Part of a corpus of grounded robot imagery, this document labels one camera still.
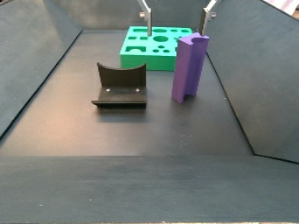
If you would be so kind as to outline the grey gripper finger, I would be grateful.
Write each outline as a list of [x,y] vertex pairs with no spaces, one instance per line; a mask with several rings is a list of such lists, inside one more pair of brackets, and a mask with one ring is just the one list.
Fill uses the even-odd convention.
[[207,24],[212,18],[215,18],[213,8],[217,5],[217,0],[209,0],[208,5],[201,9],[201,17],[200,17],[200,35],[205,35]]
[[139,16],[147,23],[147,36],[151,37],[152,36],[152,10],[147,5],[145,0],[136,0],[136,1],[141,8],[141,11],[139,12]]

